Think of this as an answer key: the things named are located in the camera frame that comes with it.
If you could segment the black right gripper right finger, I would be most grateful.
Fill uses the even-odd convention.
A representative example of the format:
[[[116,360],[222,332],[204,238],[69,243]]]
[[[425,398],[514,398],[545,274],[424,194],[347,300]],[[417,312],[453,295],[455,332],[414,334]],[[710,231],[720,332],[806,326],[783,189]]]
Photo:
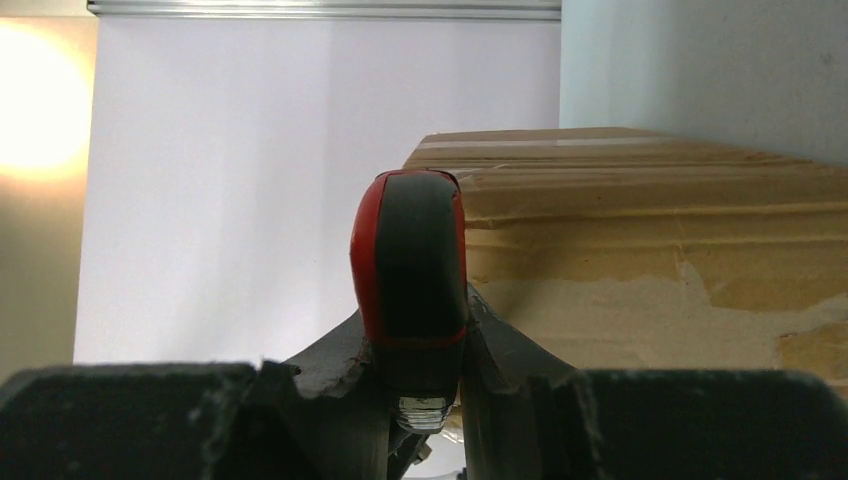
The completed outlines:
[[[843,479],[847,403],[797,370],[579,369],[468,292],[470,479]]]

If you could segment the red black utility knife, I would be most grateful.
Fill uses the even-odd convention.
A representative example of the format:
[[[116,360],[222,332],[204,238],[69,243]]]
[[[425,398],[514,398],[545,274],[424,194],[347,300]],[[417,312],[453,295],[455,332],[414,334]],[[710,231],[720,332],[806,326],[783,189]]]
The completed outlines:
[[[458,180],[440,170],[379,174],[360,200],[349,257],[391,410],[407,431],[441,431],[456,399],[470,319]]]

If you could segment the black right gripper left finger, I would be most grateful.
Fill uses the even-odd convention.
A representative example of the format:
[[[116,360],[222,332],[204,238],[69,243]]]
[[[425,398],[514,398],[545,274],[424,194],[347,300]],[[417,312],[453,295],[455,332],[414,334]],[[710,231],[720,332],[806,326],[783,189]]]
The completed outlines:
[[[283,362],[31,369],[1,388],[5,479],[394,479],[351,316]]]

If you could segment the brown cardboard express box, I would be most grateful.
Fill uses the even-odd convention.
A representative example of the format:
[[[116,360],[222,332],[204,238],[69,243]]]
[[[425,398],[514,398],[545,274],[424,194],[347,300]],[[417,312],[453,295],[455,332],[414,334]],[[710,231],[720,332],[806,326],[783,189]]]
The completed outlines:
[[[434,134],[470,281],[589,368],[796,369],[847,387],[847,171],[629,128]]]

